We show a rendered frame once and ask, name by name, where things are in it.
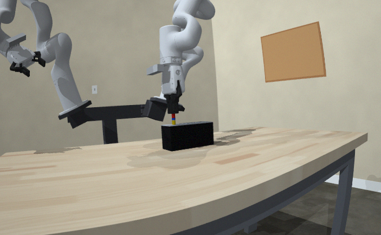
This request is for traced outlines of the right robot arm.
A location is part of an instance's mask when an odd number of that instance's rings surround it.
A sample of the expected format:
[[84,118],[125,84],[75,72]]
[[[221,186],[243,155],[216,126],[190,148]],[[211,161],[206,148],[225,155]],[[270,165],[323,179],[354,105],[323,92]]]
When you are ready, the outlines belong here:
[[[51,77],[64,111],[63,115],[83,104],[75,84],[69,59],[72,51],[70,37],[61,32],[50,38],[53,20],[49,7],[38,0],[20,0],[33,13],[37,29],[36,51],[40,51],[41,58],[50,63],[55,60],[51,70]],[[1,29],[1,23],[9,24],[15,17],[17,0],[0,0],[0,53],[7,57],[7,52],[13,46],[26,40],[23,32],[10,37]]]

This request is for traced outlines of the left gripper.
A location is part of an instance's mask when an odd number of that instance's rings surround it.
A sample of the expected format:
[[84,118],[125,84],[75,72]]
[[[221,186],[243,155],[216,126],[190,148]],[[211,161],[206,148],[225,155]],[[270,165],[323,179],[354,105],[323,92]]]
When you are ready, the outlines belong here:
[[179,97],[181,97],[184,92],[185,82],[182,66],[164,66],[164,72],[162,72],[162,93],[164,94],[164,98],[166,98],[168,114],[179,113]]

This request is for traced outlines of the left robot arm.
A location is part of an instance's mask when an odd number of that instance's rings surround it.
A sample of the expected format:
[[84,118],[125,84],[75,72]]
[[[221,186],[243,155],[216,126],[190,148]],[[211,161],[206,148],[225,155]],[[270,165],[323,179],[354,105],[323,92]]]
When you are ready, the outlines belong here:
[[197,46],[202,28],[195,18],[212,19],[215,7],[209,0],[176,0],[173,10],[173,25],[159,29],[160,64],[147,68],[147,75],[163,72],[164,66],[180,65],[185,81],[189,69],[204,55],[203,49]]

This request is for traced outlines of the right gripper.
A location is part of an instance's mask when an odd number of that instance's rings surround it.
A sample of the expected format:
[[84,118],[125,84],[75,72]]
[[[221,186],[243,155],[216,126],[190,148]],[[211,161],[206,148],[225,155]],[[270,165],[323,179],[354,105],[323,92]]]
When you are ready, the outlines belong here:
[[23,73],[27,77],[30,76],[30,70],[27,69],[30,65],[35,62],[38,62],[43,67],[46,65],[46,61],[41,58],[40,51],[33,52],[19,44],[8,50],[7,59],[11,63],[11,71]]

